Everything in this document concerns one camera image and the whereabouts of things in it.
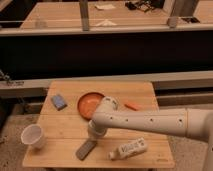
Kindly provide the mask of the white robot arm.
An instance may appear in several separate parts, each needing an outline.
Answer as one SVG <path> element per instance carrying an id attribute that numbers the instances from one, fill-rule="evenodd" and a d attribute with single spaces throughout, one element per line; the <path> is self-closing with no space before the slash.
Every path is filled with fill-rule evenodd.
<path id="1" fill-rule="evenodd" d="M 106 134 L 108 128 L 145 131 L 210 142 L 213 140 L 213 110 L 182 108 L 124 111 L 118 109 L 118 103 L 114 98 L 104 97 L 89 121 L 88 134 L 92 139 L 98 139 Z"/>

